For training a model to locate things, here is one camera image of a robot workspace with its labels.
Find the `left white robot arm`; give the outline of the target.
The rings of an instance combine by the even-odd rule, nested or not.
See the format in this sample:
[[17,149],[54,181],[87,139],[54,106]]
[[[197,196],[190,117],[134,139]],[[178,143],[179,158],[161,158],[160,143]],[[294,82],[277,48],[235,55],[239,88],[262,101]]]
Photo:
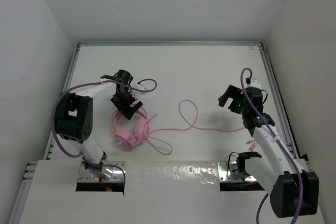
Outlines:
[[142,107],[134,95],[138,88],[131,87],[133,76],[118,70],[100,81],[86,83],[63,92],[54,104],[51,131],[59,148],[72,158],[82,157],[87,166],[101,169],[106,159],[90,137],[93,128],[93,108],[105,99],[111,100],[117,111],[127,120]]

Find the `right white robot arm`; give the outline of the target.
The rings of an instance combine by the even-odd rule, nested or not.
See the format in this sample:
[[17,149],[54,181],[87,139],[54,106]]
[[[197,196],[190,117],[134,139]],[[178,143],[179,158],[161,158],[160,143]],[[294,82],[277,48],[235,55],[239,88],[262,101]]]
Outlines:
[[300,165],[286,148],[273,119],[263,112],[262,90],[229,85],[218,99],[219,106],[223,107],[228,99],[232,100],[229,110],[242,116],[244,127],[263,151],[239,153],[238,172],[256,178],[278,218],[297,220],[299,216],[316,214],[319,178]]

